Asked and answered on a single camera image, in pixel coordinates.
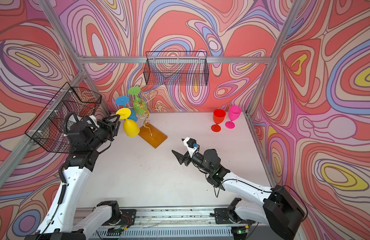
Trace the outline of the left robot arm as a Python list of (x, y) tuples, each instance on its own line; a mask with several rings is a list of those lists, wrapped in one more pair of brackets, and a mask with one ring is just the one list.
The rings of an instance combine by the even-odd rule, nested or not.
[(36, 232), (25, 239), (87, 240), (103, 224), (120, 222), (118, 202), (103, 201), (78, 224), (73, 223), (83, 188), (101, 154), (99, 148), (117, 136), (119, 119), (119, 115), (96, 120), (94, 116), (81, 118), (75, 112), (67, 114), (63, 133), (69, 142), (69, 153), (58, 169), (60, 186), (46, 217)]

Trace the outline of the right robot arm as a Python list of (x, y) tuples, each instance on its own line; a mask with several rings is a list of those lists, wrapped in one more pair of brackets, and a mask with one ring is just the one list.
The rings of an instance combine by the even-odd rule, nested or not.
[(182, 139), (185, 154), (172, 151), (180, 165), (194, 165), (215, 189), (237, 194), (227, 207), (228, 220), (234, 224), (251, 221), (268, 225), (280, 238), (293, 240), (307, 218), (288, 186), (267, 187), (245, 180), (221, 164), (215, 149), (200, 152), (192, 138)]

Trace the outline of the blue plastic wine glass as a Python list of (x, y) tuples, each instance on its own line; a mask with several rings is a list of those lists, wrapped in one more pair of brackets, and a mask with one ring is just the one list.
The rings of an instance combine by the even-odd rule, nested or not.
[[(118, 105), (118, 106), (121, 106), (122, 108), (126, 108), (126, 104), (128, 104), (130, 101), (130, 99), (126, 96), (121, 96), (121, 97), (118, 97), (116, 100), (115, 100), (115, 103)], [(130, 115), (128, 117), (128, 119), (130, 120), (133, 120), (135, 122), (137, 122), (138, 120), (138, 117), (133, 109), (133, 107), (129, 108), (130, 109)]]

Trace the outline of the pink plastic wine glass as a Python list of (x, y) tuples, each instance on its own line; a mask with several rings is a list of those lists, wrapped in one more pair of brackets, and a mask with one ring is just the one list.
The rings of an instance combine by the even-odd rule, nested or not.
[(242, 113), (242, 109), (240, 107), (238, 106), (230, 107), (229, 113), (228, 113), (229, 121), (226, 122), (225, 126), (228, 129), (234, 129), (235, 128), (234, 121), (240, 117), (241, 113)]

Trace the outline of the red plastic wine glass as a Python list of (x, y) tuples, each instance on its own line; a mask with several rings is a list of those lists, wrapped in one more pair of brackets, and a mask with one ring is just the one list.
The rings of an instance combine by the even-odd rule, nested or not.
[(211, 130), (215, 133), (221, 131), (220, 124), (225, 120), (226, 112), (222, 109), (216, 109), (213, 112), (213, 121), (214, 125), (211, 126)]

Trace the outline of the yellow plastic wine glass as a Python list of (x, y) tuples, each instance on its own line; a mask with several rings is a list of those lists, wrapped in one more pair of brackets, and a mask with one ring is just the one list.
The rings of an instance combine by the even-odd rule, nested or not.
[(120, 120), (124, 120), (123, 129), (128, 137), (135, 137), (139, 134), (140, 128), (138, 124), (134, 121), (129, 119), (131, 116), (131, 110), (129, 108), (122, 108), (116, 112), (119, 115)]

